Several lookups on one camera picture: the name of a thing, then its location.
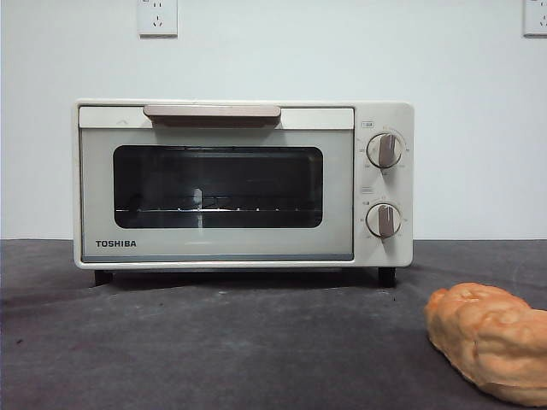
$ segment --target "toshiba logo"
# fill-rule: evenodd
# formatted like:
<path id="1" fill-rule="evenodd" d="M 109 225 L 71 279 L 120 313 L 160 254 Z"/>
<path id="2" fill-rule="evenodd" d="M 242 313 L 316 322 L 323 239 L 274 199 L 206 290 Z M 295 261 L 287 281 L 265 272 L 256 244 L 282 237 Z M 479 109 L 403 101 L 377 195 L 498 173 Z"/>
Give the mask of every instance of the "toshiba logo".
<path id="1" fill-rule="evenodd" d="M 95 241 L 98 248 L 131 248 L 137 246 L 135 241 Z"/>

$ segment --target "oven foot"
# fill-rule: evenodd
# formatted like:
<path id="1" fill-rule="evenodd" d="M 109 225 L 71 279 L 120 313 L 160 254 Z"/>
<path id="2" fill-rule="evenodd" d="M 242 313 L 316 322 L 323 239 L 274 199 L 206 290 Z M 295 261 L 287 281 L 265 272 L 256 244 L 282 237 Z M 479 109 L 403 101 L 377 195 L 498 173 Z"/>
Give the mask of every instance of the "oven foot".
<path id="1" fill-rule="evenodd" d="M 100 286 L 102 284 L 109 284 L 112 282 L 114 274 L 107 271 L 95 271 L 95 286 Z"/>
<path id="2" fill-rule="evenodd" d="M 378 283 L 382 288 L 395 287 L 395 267 L 379 267 Z"/>

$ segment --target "control panel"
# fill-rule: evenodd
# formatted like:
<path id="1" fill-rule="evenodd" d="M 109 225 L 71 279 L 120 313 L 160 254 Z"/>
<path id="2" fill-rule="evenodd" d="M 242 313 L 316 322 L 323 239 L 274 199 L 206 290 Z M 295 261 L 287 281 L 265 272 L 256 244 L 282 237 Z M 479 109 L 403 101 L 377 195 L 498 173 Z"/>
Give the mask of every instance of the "control panel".
<path id="1" fill-rule="evenodd" d="M 412 261 L 414 110 L 403 102 L 356 107 L 356 264 Z"/>

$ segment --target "temperature knob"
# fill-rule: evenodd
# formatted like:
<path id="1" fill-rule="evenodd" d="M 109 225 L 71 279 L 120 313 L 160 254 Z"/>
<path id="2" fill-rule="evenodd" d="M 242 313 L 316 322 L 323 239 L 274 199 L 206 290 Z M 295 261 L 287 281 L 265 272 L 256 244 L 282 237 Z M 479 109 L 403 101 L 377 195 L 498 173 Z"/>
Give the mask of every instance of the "temperature knob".
<path id="1" fill-rule="evenodd" d="M 376 237 L 392 237 L 401 227 L 401 214 L 394 206 L 379 203 L 369 209 L 367 226 Z"/>
<path id="2" fill-rule="evenodd" d="M 401 143 L 389 132 L 373 137 L 367 146 L 368 159 L 378 168 L 393 167 L 401 159 Z"/>

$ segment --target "bread roll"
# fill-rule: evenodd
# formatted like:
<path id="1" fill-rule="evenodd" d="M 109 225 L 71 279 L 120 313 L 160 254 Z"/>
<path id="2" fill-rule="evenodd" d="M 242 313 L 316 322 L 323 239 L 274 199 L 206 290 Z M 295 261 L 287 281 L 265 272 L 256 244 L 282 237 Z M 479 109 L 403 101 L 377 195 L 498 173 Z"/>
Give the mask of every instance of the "bread roll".
<path id="1" fill-rule="evenodd" d="M 429 340 L 464 378 L 499 399 L 547 406 L 547 311 L 493 286 L 458 284 L 435 291 L 424 312 Z"/>

